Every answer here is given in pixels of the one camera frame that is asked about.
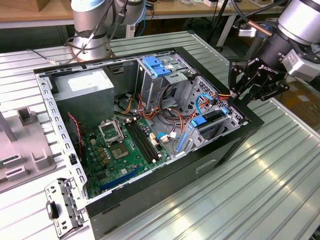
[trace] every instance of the motherboard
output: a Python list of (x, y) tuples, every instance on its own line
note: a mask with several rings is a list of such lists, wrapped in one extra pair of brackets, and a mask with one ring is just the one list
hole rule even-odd
[(82, 136), (89, 198), (171, 159), (143, 118), (113, 123)]

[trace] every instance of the ram slot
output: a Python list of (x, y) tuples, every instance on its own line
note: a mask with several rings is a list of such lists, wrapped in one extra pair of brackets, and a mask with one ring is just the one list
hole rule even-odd
[(148, 164), (152, 163), (152, 160), (159, 159), (155, 149), (135, 122), (126, 125), (126, 129)]

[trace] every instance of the expansion slot bracket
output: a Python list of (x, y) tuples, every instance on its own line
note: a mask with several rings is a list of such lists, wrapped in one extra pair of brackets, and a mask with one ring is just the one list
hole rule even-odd
[(58, 178), (45, 189), (46, 210), (59, 239), (77, 231), (88, 220), (84, 209), (78, 209), (75, 198), (80, 197), (73, 178)]

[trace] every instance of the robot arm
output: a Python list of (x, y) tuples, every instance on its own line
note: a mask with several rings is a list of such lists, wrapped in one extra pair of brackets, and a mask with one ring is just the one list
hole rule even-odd
[[(80, 61), (109, 57), (109, 41), (117, 27), (140, 22), (146, 13), (145, 5), (146, 0), (72, 0), (75, 36), (68, 45), (73, 55), (79, 53)], [(115, 29), (108, 39), (107, 27), (110, 26)]]
[(245, 92), (241, 101), (248, 104), (287, 91), (290, 87), (285, 81), (286, 74), (305, 81), (320, 74), (320, 59), (311, 49), (311, 44), (320, 41), (320, 0), (292, 0), (272, 31), (261, 30), (252, 21), (248, 25), (267, 37), (254, 57), (230, 65), (229, 105)]

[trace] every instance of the blue cable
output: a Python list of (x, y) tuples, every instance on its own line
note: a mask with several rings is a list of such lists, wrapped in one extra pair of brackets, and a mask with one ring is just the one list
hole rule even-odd
[(144, 16), (144, 19), (143, 19), (143, 28), (142, 28), (142, 31), (139, 33), (138, 37), (140, 37), (141, 34), (144, 33), (145, 28), (146, 28), (146, 16)]
[(167, 135), (165, 132), (161, 132), (158, 134), (158, 136), (156, 136), (156, 139), (159, 140), (159, 138), (161, 138), (162, 136), (165, 136), (165, 135)]
[(201, 113), (201, 110), (200, 110), (199, 104), (198, 104), (198, 100), (199, 100), (200, 97), (206, 97), (206, 98), (209, 99), (210, 101), (213, 100), (213, 98), (212, 98), (210, 95), (205, 94), (205, 93), (200, 94), (199, 96), (196, 97), (196, 100), (195, 100), (195, 108), (196, 108), (196, 110), (198, 111), (198, 113), (201, 115), (202, 113)]

